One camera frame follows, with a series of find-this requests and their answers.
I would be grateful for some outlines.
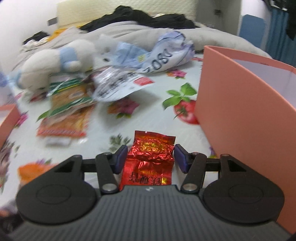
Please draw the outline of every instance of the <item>red packaging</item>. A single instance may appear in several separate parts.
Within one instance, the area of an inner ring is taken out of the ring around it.
[[[120,190],[124,185],[171,185],[175,139],[155,132],[135,131]]]

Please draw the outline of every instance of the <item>pink box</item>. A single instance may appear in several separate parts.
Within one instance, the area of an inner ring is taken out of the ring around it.
[[[296,69],[206,46],[195,115],[217,155],[228,153],[276,183],[278,222],[296,232]]]
[[[0,106],[0,113],[3,113],[3,111],[7,111],[7,113],[5,113],[6,116],[3,118],[2,123],[0,123],[0,149],[20,118],[20,113],[16,104]]]

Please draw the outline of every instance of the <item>blue curtain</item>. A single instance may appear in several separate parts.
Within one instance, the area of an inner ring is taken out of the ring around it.
[[[296,66],[296,38],[292,41],[286,34],[288,16],[286,11],[272,8],[266,52],[276,60]]]

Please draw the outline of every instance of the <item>white plush toy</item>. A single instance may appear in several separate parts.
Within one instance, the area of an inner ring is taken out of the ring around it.
[[[49,86],[48,77],[58,72],[85,72],[93,66],[92,42],[79,39],[58,49],[44,49],[32,55],[22,66],[17,85],[32,92]]]

